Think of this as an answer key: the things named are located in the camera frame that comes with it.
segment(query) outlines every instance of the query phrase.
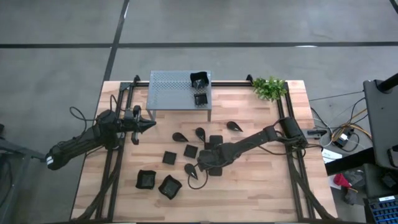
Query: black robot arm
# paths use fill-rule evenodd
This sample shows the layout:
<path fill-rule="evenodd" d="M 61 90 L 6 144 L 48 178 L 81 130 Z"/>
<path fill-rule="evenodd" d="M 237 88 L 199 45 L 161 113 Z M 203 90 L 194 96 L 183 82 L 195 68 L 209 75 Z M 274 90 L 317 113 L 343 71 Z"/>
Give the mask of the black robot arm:
<path fill-rule="evenodd" d="M 285 133 L 285 137 L 277 135 L 275 125 L 278 123 Z M 271 141 L 282 142 L 285 145 L 300 149 L 305 148 L 308 144 L 296 120 L 290 117 L 282 118 L 275 124 L 265 127 L 262 131 L 236 143 L 227 142 L 215 146 L 214 149 L 200 151 L 197 159 L 199 169 L 202 171 L 230 165 L 242 153 Z"/>
<path fill-rule="evenodd" d="M 117 149 L 118 133 L 132 131 L 132 141 L 138 144 L 137 134 L 142 134 L 156 124 L 155 121 L 142 118 L 140 106 L 135 106 L 132 111 L 127 110 L 124 119 L 117 119 L 115 112 L 106 110 L 95 120 L 96 123 L 81 135 L 60 142 L 50 149 L 45 156 L 49 169 L 57 170 L 74 157 L 98 147 L 105 147 L 107 150 Z"/>

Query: concrete floor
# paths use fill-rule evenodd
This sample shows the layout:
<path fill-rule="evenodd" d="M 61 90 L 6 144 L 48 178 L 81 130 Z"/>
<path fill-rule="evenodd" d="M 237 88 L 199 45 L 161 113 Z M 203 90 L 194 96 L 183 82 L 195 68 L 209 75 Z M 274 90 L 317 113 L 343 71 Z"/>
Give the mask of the concrete floor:
<path fill-rule="evenodd" d="M 0 44 L 111 43 L 123 0 L 0 1 Z M 398 15 L 388 0 L 131 0 L 121 42 L 395 41 Z M 0 123 L 6 137 L 47 153 L 83 129 L 68 112 L 92 117 L 110 49 L 0 49 Z M 111 80 L 149 79 L 150 70 L 211 70 L 217 80 L 305 80 L 310 99 L 362 90 L 364 80 L 398 71 L 397 47 L 119 49 Z M 328 122 L 363 94 L 312 101 Z M 359 104 L 358 111 L 364 108 Z M 349 118 L 349 112 L 330 125 Z M 369 130 L 366 120 L 360 122 Z M 361 136 L 365 147 L 370 142 Z M 81 171 L 33 162 L 15 223 L 70 217 Z M 339 217 L 364 221 L 363 208 L 334 192 Z"/>

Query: wooden table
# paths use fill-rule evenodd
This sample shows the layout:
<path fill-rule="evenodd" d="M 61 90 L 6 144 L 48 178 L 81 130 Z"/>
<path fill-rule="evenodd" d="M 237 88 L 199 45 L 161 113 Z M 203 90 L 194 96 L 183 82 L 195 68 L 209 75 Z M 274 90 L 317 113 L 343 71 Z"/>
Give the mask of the wooden table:
<path fill-rule="evenodd" d="M 302 129 L 313 128 L 304 82 L 288 83 L 298 124 Z M 120 82 L 104 82 L 97 113 L 109 108 L 109 96 L 114 94 L 117 97 L 119 84 Z M 143 117 L 149 119 L 145 109 L 146 98 L 147 87 L 135 88 L 132 104 L 140 105 Z M 189 144 L 202 150 L 203 142 L 195 136 L 197 127 L 205 129 L 207 141 L 209 135 L 218 134 L 224 137 L 224 142 L 236 142 L 272 125 L 277 119 L 276 102 L 259 100 L 251 87 L 213 87 L 213 115 L 210 123 L 204 122 L 206 113 L 201 111 L 159 111 L 157 125 L 139 135 L 138 146 L 131 143 L 130 134 L 127 134 L 114 221 L 296 221 L 286 156 L 273 156 L 261 149 L 253 149 L 225 167 L 222 177 L 209 177 L 204 188 L 192 190 L 187 185 L 187 174 L 183 167 L 186 163 L 196 162 L 183 156 L 186 143 L 172 140 L 174 132 L 181 132 L 189 139 Z M 226 129 L 228 121 L 237 122 L 244 132 Z M 285 151 L 284 146 L 277 142 L 263 146 L 274 152 Z M 162 163 L 164 151 L 177 153 L 174 166 Z M 99 150 L 85 159 L 72 218 L 78 217 L 99 191 L 105 158 L 106 151 Z M 337 217 L 320 149 L 307 149 L 304 160 L 312 192 L 328 212 Z M 156 171 L 153 190 L 135 188 L 140 169 Z M 169 174 L 183 185 L 173 200 L 169 200 L 157 189 Z M 204 173 L 198 171 L 198 175 L 199 180 L 191 180 L 194 186 L 201 185 L 205 180 Z M 305 210 L 303 194 L 300 198 Z M 109 197 L 105 201 L 104 215 L 108 211 L 108 199 Z"/>

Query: potted plant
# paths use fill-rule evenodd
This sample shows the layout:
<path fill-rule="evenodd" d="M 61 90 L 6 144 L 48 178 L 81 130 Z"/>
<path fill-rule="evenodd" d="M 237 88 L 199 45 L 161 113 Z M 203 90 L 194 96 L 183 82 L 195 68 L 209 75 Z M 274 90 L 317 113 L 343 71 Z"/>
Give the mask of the potted plant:
<path fill-rule="evenodd" d="M 287 93 L 284 83 L 284 80 L 275 79 L 274 77 L 269 77 L 269 80 L 257 78 L 253 81 L 254 92 L 257 93 L 260 99 L 273 102 L 274 100 L 279 100 L 281 96 Z"/>

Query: red object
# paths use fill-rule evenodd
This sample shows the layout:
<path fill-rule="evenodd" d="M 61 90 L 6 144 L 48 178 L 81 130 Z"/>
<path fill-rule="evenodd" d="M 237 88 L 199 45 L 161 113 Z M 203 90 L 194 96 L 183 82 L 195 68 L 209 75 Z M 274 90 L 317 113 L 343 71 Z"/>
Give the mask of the red object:
<path fill-rule="evenodd" d="M 343 174 L 336 174 L 333 181 L 337 185 L 341 185 L 343 187 L 351 187 L 351 184 L 349 184 L 348 180 L 343 176 Z"/>

